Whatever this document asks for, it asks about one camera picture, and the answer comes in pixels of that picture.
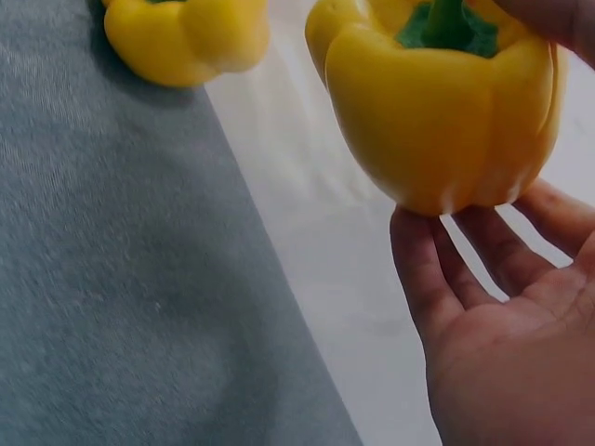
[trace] bell pepper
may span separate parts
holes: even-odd
[[[270,39],[267,0],[102,0],[119,57],[147,81],[174,87],[244,72]]]
[[[305,37],[350,152],[405,209],[512,202],[549,158],[566,52],[491,0],[319,0]]]

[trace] white table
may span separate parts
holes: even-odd
[[[303,25],[313,0],[271,0],[273,42],[252,72],[207,87],[284,272],[366,446],[438,445],[423,356],[390,257],[392,203],[340,135]],[[595,77],[572,59],[556,151],[543,177],[595,204]],[[564,257],[509,208],[540,253]],[[495,290],[456,234],[472,268]]]

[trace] finger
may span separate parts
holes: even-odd
[[[390,239],[409,311],[426,346],[465,310],[444,279],[426,218],[397,209]]]
[[[495,297],[487,294],[473,275],[439,218],[430,222],[430,229],[444,278],[463,304],[463,308],[469,309],[483,304],[499,304],[500,302]]]
[[[595,209],[537,180],[514,207],[548,242],[575,258],[595,230]]]
[[[519,295],[555,269],[534,253],[496,210],[472,207],[453,217],[496,285],[507,295]]]
[[[496,0],[526,23],[595,66],[595,0]]]

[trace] hand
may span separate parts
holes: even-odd
[[[568,47],[595,68],[594,0],[495,0],[537,33]]]
[[[485,292],[439,218],[393,215],[432,415],[444,444],[595,444],[595,209],[541,180],[514,205],[573,262],[554,267],[494,209],[455,215],[505,303]]]

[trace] palm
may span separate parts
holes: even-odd
[[[439,219],[401,211],[393,217],[395,265],[426,353],[430,404],[439,426],[457,423],[449,418],[453,407],[467,411],[461,419],[473,418],[503,387],[526,386],[519,370],[534,368],[538,374],[551,363],[544,344],[564,352],[568,339],[576,342],[590,332],[595,210],[543,182],[515,206],[573,263],[555,268],[494,210],[454,216],[495,283],[510,296],[505,303],[485,292]],[[526,364],[527,358],[533,363]],[[473,392],[481,396],[469,402]]]

